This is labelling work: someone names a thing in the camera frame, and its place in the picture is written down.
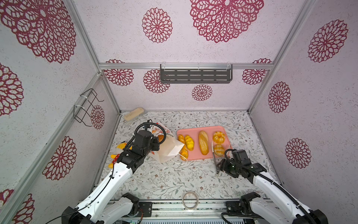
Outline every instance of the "table surface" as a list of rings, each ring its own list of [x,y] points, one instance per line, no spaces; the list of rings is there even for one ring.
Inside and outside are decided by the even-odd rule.
[[[101,179],[111,170],[108,164],[113,160],[111,154],[116,154],[117,145],[123,141],[127,142],[134,129],[149,119],[163,123],[174,135],[177,130],[184,128],[223,126],[232,147],[246,150],[252,163],[262,164],[276,179],[245,111],[146,112],[129,123],[123,119],[125,114],[122,114]],[[172,160],[182,163],[179,156]],[[173,161],[162,164],[147,156],[143,165],[116,192],[114,199],[118,200],[127,192],[140,199],[181,199],[186,191],[194,191],[200,199],[239,198],[251,191],[263,195],[262,191],[242,177],[232,178],[223,172],[216,177],[212,158],[189,161],[185,165]]]

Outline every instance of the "white paper bag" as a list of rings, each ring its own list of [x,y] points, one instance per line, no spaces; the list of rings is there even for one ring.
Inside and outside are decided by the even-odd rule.
[[[159,163],[164,163],[174,158],[182,149],[184,143],[176,140],[174,137],[167,135],[165,141],[159,145],[159,151],[151,151],[149,155]]]

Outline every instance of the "pink tray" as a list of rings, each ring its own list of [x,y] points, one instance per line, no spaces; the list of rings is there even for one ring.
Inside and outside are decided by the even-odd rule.
[[[208,134],[209,138],[209,153],[207,155],[203,155],[200,151],[199,147],[199,132],[205,131]],[[225,128],[222,126],[212,126],[212,127],[202,127],[202,128],[188,128],[188,129],[180,129],[176,132],[176,136],[178,137],[180,134],[184,137],[189,135],[194,140],[194,149],[193,151],[188,150],[188,160],[196,160],[196,159],[208,159],[213,157],[213,151],[211,149],[211,142],[213,142],[214,146],[216,143],[213,141],[213,134],[215,132],[222,132],[225,134],[225,142],[221,145],[224,147],[225,150],[232,148],[229,138],[227,137]]]

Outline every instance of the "wire rack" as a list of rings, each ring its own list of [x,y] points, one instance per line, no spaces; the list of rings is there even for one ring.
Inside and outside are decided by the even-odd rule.
[[[94,98],[90,101],[88,98],[91,96],[91,95],[93,95],[94,96]],[[83,119],[84,119],[84,117],[86,116],[86,114],[89,116],[89,117],[91,117],[91,115],[88,113],[88,110],[91,108],[91,106],[94,108],[94,106],[93,106],[93,101],[94,100],[97,100],[98,102],[103,102],[104,100],[99,100],[98,98],[97,98],[97,93],[96,93],[96,91],[94,90],[94,89],[88,89],[88,90],[86,90],[84,93],[82,93],[81,94],[81,97],[84,97],[84,98],[86,98],[86,101],[85,102],[89,102],[89,106],[88,106],[88,108],[86,109],[86,108],[84,108],[83,107],[83,105],[84,105],[84,103],[85,102],[83,102],[83,104],[82,105],[74,105],[73,106],[73,117],[74,117],[74,119],[76,120],[76,121],[78,121],[79,123],[83,123],[84,125],[86,125],[87,127],[92,127],[92,125],[87,125],[84,121],[83,121]],[[82,116],[82,117],[79,117],[78,116],[78,114],[81,112],[81,111],[84,111],[84,115]]]

